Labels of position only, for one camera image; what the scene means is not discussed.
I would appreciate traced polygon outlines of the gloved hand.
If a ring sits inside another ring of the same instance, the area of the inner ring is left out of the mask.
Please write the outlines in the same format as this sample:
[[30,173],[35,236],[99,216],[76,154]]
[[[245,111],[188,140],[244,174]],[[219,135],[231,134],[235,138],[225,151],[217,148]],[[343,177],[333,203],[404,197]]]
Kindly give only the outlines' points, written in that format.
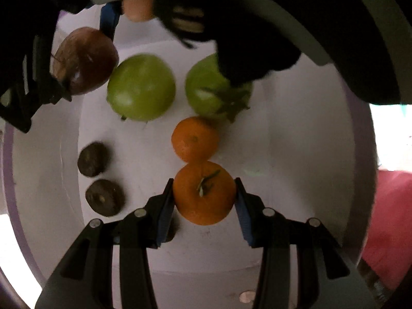
[[218,70],[232,88],[294,66],[302,52],[247,0],[122,0],[132,22],[159,18],[187,48],[214,41]]

